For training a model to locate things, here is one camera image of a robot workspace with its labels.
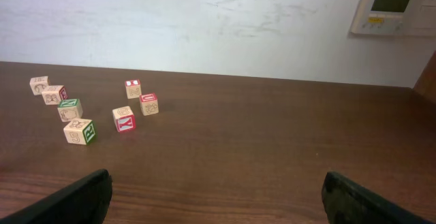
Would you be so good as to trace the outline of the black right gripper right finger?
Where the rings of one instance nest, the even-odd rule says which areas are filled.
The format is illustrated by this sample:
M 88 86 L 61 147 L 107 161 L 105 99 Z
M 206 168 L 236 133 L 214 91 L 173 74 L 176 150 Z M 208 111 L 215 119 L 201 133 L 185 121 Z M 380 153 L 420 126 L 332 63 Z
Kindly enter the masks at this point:
M 322 203 L 330 224 L 432 224 L 338 172 L 328 172 Z

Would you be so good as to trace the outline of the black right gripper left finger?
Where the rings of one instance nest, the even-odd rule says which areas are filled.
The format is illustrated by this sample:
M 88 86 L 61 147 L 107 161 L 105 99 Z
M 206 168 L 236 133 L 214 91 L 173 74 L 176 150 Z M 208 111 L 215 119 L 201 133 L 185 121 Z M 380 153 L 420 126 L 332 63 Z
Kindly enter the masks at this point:
M 2 224 L 102 224 L 112 199 L 112 178 L 97 170 L 40 201 L 1 219 Z

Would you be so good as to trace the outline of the wooden block number 5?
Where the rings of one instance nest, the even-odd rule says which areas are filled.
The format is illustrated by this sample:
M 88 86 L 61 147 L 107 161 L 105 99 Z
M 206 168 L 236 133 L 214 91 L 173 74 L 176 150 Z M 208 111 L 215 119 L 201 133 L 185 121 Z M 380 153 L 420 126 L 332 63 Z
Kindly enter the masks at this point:
M 95 124 L 91 119 L 74 119 L 63 128 L 63 131 L 70 144 L 88 145 L 97 137 Z

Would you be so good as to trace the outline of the wooden block E side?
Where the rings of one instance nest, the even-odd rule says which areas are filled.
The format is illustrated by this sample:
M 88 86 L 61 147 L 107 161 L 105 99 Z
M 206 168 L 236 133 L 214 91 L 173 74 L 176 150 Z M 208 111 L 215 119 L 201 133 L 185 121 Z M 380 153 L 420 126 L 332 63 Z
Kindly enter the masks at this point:
M 114 109 L 112 115 L 118 132 L 131 131 L 136 128 L 136 119 L 129 106 Z

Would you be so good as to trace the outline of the wooden block green N top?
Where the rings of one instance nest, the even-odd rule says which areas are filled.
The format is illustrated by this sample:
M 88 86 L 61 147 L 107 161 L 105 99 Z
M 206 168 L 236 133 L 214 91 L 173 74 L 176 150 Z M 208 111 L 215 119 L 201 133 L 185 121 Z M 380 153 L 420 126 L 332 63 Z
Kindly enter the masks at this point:
M 82 118 L 83 109 L 79 99 L 65 99 L 57 108 L 62 122 Z

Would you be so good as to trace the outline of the wooden block green R side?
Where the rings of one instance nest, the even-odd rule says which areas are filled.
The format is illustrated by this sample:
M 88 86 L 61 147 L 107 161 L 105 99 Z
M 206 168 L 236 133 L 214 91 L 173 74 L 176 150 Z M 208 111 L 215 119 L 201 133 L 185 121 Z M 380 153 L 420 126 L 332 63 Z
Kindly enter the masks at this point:
M 53 85 L 42 91 L 42 98 L 46 105 L 59 105 L 68 98 L 68 94 L 64 85 Z

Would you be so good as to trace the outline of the wooden block red U top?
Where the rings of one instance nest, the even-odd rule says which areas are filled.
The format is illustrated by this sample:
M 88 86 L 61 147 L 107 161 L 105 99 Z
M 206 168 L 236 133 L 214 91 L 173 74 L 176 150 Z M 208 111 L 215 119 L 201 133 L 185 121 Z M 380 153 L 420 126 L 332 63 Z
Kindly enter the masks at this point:
M 144 116 L 159 112 L 158 99 L 156 94 L 149 93 L 139 96 L 140 108 Z

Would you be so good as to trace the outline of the wooden block red I top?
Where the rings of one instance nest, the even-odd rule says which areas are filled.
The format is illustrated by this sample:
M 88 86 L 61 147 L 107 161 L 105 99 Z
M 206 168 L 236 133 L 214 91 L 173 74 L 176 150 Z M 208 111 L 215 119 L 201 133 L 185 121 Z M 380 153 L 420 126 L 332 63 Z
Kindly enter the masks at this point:
M 127 80 L 125 81 L 125 89 L 128 99 L 139 98 L 142 94 L 139 80 Z

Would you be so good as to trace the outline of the wooden block blue side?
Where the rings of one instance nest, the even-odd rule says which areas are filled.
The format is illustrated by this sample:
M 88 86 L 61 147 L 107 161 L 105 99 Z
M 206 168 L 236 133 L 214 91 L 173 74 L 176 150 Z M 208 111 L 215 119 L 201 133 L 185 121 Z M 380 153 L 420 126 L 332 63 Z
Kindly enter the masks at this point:
M 50 81 L 48 76 L 34 77 L 30 79 L 29 85 L 34 95 L 41 95 L 42 91 L 50 86 Z

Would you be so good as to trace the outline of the white wall control panel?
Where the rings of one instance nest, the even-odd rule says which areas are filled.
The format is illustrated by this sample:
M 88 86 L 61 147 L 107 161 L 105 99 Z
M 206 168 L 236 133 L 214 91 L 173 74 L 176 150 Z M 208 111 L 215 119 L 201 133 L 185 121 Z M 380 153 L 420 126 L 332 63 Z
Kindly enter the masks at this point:
M 360 0 L 350 32 L 434 37 L 435 0 Z

